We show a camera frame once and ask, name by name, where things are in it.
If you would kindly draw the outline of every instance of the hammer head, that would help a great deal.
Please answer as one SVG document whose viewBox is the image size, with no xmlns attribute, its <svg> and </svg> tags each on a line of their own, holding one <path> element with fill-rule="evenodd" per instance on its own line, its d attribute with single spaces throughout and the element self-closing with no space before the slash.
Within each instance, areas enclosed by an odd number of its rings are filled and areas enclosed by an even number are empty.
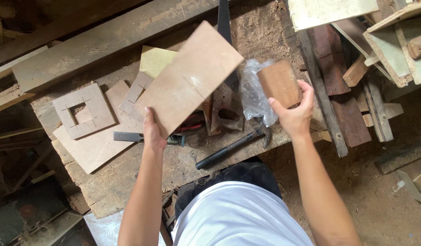
<svg viewBox="0 0 421 246">
<path fill-rule="evenodd" d="M 261 124 L 258 128 L 256 128 L 256 133 L 258 136 L 265 135 L 264 143 L 262 144 L 262 148 L 267 148 L 269 143 L 269 138 L 271 137 L 271 132 L 269 128 L 265 126 L 265 124 Z"/>
</svg>

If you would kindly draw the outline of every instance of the person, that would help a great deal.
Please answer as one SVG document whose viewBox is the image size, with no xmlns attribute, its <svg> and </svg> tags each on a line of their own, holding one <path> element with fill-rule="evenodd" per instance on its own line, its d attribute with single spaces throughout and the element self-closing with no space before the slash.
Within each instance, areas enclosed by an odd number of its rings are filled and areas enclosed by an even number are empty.
<svg viewBox="0 0 421 246">
<path fill-rule="evenodd" d="M 295 109 L 283 108 L 273 98 L 268 101 L 292 141 L 314 240 L 318 246 L 361 246 L 349 212 L 312 142 L 313 88 L 297 82 L 303 99 Z M 142 163 L 122 218 L 119 246 L 158 244 L 166 140 L 160 137 L 152 110 L 146 108 L 146 112 Z M 174 245 L 313 245 L 290 216 L 273 175 L 258 158 L 181 187 L 175 214 Z"/>
</svg>

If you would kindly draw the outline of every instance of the white t-shirt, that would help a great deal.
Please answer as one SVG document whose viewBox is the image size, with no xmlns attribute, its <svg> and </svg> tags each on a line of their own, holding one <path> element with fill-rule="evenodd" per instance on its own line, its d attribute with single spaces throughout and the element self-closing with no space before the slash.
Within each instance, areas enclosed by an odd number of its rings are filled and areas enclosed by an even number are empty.
<svg viewBox="0 0 421 246">
<path fill-rule="evenodd" d="M 282 199 L 236 181 L 218 183 L 197 195 L 171 234 L 175 246 L 313 246 Z"/>
</svg>

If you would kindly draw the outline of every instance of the wooden workbench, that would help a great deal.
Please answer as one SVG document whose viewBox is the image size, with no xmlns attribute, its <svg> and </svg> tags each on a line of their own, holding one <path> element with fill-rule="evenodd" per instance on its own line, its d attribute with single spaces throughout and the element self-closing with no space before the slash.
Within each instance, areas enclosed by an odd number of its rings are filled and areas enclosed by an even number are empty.
<svg viewBox="0 0 421 246">
<path fill-rule="evenodd" d="M 281 24 L 279 16 L 287 13 L 282 6 L 284 6 L 283 3 L 274 1 L 250 0 L 230 8 L 234 47 L 245 59 L 256 58 L 260 61 L 280 58 L 290 59 L 297 76 L 306 80 L 304 73 L 298 70 L 298 64 L 302 63 L 299 56 L 300 52 L 289 50 L 285 42 L 287 37 L 284 36 L 284 29 L 287 27 L 284 25 L 285 28 L 282 28 L 283 23 Z M 211 15 L 206 20 L 215 25 L 217 15 L 216 13 Z M 160 39 L 149 41 L 146 45 L 177 51 L 197 25 L 198 23 L 195 23 L 183 27 L 181 30 Z M 125 80 L 128 83 L 134 81 L 139 71 L 140 54 L 141 46 L 131 47 L 127 51 L 116 53 L 109 62 L 99 64 L 92 70 L 64 81 L 44 91 L 41 95 L 36 95 L 30 102 L 69 175 L 81 188 L 92 212 L 99 218 L 125 208 L 139 171 L 143 143 L 132 145 L 88 175 L 53 135 L 53 131 L 60 126 L 60 119 L 51 101 L 87 86 L 92 80 L 95 80 L 101 86 L 103 92 L 119 80 Z M 318 109 L 315 111 L 315 114 L 321 114 Z M 227 130 L 212 137 L 208 137 L 205 129 L 201 129 L 186 137 L 184 148 L 167 146 L 164 152 L 163 191 L 182 186 L 197 178 L 207 176 L 215 170 L 225 168 L 290 141 L 282 128 L 275 124 L 271 127 L 272 139 L 267 149 L 262 148 L 263 139 L 257 139 L 240 148 L 221 164 L 211 169 L 197 170 L 195 168 L 197 161 L 243 137 L 256 126 L 258 124 L 255 120 L 249 120 L 245 122 L 243 132 Z"/>
</svg>

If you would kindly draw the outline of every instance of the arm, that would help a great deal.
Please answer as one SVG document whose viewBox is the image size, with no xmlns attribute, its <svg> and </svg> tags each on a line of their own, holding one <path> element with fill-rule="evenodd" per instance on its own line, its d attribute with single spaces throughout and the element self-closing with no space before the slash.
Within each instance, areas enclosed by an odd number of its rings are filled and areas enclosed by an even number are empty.
<svg viewBox="0 0 421 246">
<path fill-rule="evenodd" d="M 166 140 L 160 137 L 153 112 L 146 108 L 145 145 L 135 186 L 122 217 L 119 246 L 157 245 L 162 217 L 162 160 Z"/>
<path fill-rule="evenodd" d="M 352 218 L 312 142 L 309 125 L 314 90 L 304 81 L 298 84 L 303 89 L 303 100 L 297 108 L 285 109 L 273 98 L 269 102 L 293 143 L 303 207 L 315 241 L 319 246 L 361 246 Z"/>
</svg>

